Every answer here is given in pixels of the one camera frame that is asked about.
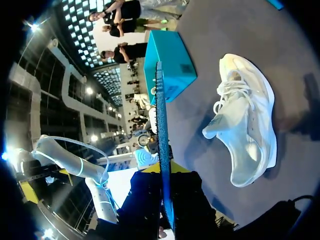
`ceiling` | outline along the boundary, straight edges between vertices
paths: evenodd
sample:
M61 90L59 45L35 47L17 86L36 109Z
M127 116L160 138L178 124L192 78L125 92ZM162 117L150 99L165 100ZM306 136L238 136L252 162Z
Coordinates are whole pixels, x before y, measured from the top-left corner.
M111 0L61 0L64 19L63 26L67 28L77 54L80 56L87 68L94 71L93 77L97 82L111 95L113 102L117 106L122 105L121 87L120 87L120 69L119 67L104 68L103 66L114 65L113 59L109 58L106 62L101 60L96 42L93 37L93 28L95 22L87 20L90 12L102 11L104 5Z

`shoelace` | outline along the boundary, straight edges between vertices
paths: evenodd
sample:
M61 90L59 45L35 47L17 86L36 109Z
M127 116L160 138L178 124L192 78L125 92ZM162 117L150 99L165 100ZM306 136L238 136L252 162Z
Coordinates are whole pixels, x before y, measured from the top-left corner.
M218 114L222 106L228 101L231 94L240 93L242 94L247 101L249 102L251 108L254 110L255 105L252 101L252 99L249 96L249 91L251 91L251 88L248 86L246 81L244 80L244 77L242 74L237 70L232 70L228 73L227 79L234 78L232 75L237 74L240 76L240 80L228 80L226 82L220 83L218 88L216 89L217 93L221 96L220 100L217 101L213 105L213 112L215 114Z

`table surface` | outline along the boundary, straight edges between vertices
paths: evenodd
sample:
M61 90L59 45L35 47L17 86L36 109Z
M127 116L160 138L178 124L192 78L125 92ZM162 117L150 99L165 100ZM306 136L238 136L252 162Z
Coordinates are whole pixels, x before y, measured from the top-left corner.
M320 179L319 141L290 129L309 112L305 77L320 81L317 57L302 30L285 11L267 1L192 0L177 29L194 62L198 78L167 104L174 160L197 171L209 202L241 226L258 218L278 201L313 194ZM226 53L251 60L275 93L277 164L253 184L234 187L231 157L218 139L202 129L214 117L221 82L219 59ZM307 200L297 204L300 209Z

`black t-shirt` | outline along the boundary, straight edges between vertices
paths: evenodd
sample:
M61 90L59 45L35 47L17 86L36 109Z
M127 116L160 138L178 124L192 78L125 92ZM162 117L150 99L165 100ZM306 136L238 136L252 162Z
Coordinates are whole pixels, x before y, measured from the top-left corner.
M118 27L118 24L111 25L111 30L109 32L111 36L120 37L120 31L117 27ZM134 33L136 30L136 27L137 27L136 19L124 21L122 23L122 30L124 33Z
M128 55L129 59L144 58L147 51L147 43L137 43L135 45L123 46L125 53ZM113 60L118 64L125 64L124 56L119 52L119 47L114 49Z
M116 1L111 1L104 5L104 11L107 10ZM138 0L126 1L121 6L122 19L138 19L141 14L140 2ZM103 20L105 24L113 24L116 16L116 10L107 13Z

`white robotic arm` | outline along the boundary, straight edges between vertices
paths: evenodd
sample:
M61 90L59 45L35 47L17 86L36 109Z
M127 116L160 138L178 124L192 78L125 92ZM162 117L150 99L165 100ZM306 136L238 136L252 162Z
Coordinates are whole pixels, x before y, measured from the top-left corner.
M85 183L90 189L94 207L98 218L116 223L117 216L109 196L106 192L106 183L109 175L107 173L108 165L105 168L95 165L82 159L61 147L55 139L65 140L89 147L108 159L108 156L99 149L63 137L51 137L42 135L32 151L32 157L40 161L41 165L47 165L50 162L57 164L60 168L66 169L69 174L85 178Z

